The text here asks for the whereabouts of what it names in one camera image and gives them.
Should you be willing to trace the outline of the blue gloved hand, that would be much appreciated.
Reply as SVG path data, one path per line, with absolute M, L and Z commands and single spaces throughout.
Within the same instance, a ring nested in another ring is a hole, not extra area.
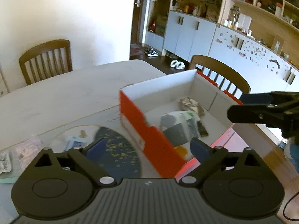
M 296 137 L 289 138 L 287 144 L 284 148 L 284 155 L 298 171 L 298 158 L 299 158 L 299 149 L 298 149 L 298 140 Z

